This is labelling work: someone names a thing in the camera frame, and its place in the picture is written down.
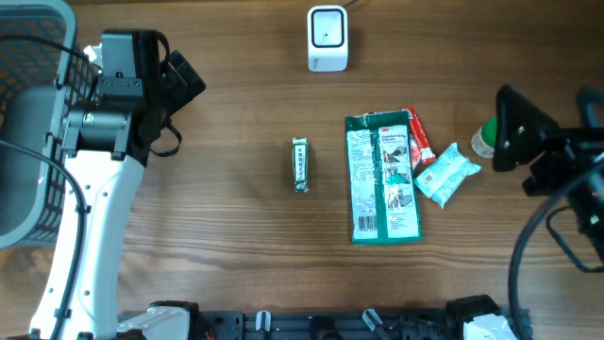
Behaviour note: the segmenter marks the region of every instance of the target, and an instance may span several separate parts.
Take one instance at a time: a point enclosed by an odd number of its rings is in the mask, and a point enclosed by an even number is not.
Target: small container
[[[497,118],[491,117],[472,136],[472,148],[481,157],[492,158],[495,154],[495,139],[497,137]]]

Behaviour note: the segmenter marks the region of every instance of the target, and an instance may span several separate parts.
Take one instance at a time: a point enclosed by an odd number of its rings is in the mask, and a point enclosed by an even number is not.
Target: green cap
[[[495,139],[497,138],[497,117],[493,116],[484,123],[480,135],[485,144],[495,148]]]

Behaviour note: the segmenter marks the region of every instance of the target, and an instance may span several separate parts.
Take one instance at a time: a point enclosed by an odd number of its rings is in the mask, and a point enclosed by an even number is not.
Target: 3m package
[[[406,111],[346,117],[352,243],[420,241]]]

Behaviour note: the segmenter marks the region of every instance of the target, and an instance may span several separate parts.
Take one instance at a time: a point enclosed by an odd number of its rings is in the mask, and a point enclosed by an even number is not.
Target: wooden table
[[[574,95],[604,76],[604,3],[360,0],[349,9],[345,72],[307,68],[306,15],[320,1],[77,5],[79,40],[156,28],[208,89],[174,116],[184,136],[151,157],[126,232],[123,311],[158,299],[206,310],[340,311],[442,307],[488,294],[507,305],[512,246],[541,198],[521,168],[495,174],[472,134],[516,85],[564,127]],[[442,210],[418,194],[424,241],[351,246],[344,117],[414,106],[435,152],[457,142],[483,166]],[[292,138],[310,141],[310,191],[294,192]],[[175,143],[169,134],[156,145]],[[556,221],[596,255],[573,215]],[[0,252],[0,335],[24,333],[52,249]],[[540,339],[601,339],[604,279],[580,274],[543,229],[521,270],[521,304]]]

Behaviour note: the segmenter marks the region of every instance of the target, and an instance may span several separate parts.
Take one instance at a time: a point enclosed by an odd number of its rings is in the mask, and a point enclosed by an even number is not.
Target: barcode
[[[370,231],[378,229],[378,221],[375,216],[359,216],[359,231]]]
[[[424,177],[424,185],[428,184],[432,180],[432,175],[426,175]]]

